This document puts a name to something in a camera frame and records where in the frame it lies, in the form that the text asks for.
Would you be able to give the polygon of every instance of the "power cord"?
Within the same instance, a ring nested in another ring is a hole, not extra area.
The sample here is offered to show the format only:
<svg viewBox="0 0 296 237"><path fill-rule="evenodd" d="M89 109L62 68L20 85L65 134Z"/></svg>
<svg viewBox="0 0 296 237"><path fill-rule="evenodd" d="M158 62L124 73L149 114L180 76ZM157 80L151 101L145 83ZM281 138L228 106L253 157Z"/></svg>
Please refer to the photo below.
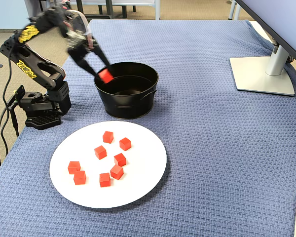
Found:
<svg viewBox="0 0 296 237"><path fill-rule="evenodd" d="M5 93L6 93L6 90L8 88L8 85L9 85L9 83L11 81L11 76L12 76L12 66L11 66L11 53L12 53L12 49L10 50L9 56L8 56L9 70L10 70L9 79L8 79L8 81L5 84L5 87L4 87L4 90L3 90L3 94L2 94L2 99L3 99L3 102L5 104L5 109L3 110L3 112L2 112L2 114L0 116L0 126L1 126L1 122L2 122L2 119L3 119L4 113L7 112L6 120L5 120L5 122L4 122L3 126L2 126L2 129L1 129L1 138L2 138L2 140L4 142L4 146L5 146L5 156L8 155L8 145L7 145L6 141L5 141L5 138L4 138L4 135L3 135L3 130L4 130L5 126L6 126L6 124L8 123L9 116L10 116L9 106L8 106L6 100L5 100Z"/></svg>

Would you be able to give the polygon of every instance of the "wall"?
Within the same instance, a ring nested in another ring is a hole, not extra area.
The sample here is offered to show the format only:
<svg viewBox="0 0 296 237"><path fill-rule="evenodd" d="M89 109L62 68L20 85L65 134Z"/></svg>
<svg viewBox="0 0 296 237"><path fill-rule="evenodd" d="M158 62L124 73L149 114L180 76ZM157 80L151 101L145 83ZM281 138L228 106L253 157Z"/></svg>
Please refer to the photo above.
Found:
<svg viewBox="0 0 296 237"><path fill-rule="evenodd" d="M22 29L28 17L24 0L0 0L0 29Z"/></svg>

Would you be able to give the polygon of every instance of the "monitor base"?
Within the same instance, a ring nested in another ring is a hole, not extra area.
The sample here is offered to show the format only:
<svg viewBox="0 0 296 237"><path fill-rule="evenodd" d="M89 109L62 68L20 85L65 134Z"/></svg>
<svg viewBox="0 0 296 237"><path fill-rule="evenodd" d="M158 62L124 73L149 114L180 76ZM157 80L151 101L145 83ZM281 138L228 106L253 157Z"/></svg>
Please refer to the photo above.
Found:
<svg viewBox="0 0 296 237"><path fill-rule="evenodd" d="M265 70L270 57L230 58L237 90L294 96L292 81L285 69L278 76Z"/></svg>

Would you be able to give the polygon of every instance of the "bucket handle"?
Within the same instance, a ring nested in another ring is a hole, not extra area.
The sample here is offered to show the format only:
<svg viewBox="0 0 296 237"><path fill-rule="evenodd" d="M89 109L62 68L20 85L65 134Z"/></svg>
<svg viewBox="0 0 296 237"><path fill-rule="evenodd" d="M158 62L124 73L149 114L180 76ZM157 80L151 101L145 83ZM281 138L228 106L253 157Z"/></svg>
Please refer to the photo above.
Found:
<svg viewBox="0 0 296 237"><path fill-rule="evenodd" d="M144 99L146 96L148 96L148 95L150 95L150 94L152 94L152 93L153 93L153 94L156 93L156 91L157 91L157 90L153 90L153 91L147 93L147 94L144 95L140 100Z"/></svg>

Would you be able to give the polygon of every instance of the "blue tablecloth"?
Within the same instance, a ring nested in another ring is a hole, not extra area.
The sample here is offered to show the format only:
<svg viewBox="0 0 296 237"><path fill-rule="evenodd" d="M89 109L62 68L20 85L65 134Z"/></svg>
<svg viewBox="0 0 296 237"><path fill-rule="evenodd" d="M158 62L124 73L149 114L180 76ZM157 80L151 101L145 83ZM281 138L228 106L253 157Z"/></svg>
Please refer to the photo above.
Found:
<svg viewBox="0 0 296 237"><path fill-rule="evenodd" d="M49 162L57 146L84 126L114 120L92 77L68 59L73 106L63 123L25 128L0 168L0 236L293 236L296 97L237 91L229 62L270 55L271 43L248 21L90 25L111 63L158 71L152 111L132 122L164 143L165 174L149 194L113 209L85 208L55 190ZM296 92L296 72L286 70Z"/></svg>

